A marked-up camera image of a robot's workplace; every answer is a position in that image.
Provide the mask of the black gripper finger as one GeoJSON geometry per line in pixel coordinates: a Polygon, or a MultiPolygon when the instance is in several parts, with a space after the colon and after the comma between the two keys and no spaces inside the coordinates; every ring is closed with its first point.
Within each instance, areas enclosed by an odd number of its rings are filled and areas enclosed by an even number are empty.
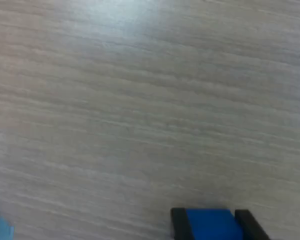
{"type": "Polygon", "coordinates": [[[270,240],[269,235],[248,209],[236,209],[234,218],[242,229],[244,240],[270,240]]]}
{"type": "Polygon", "coordinates": [[[170,210],[171,236],[174,240],[194,240],[192,228],[185,208],[173,207],[170,210]]]}

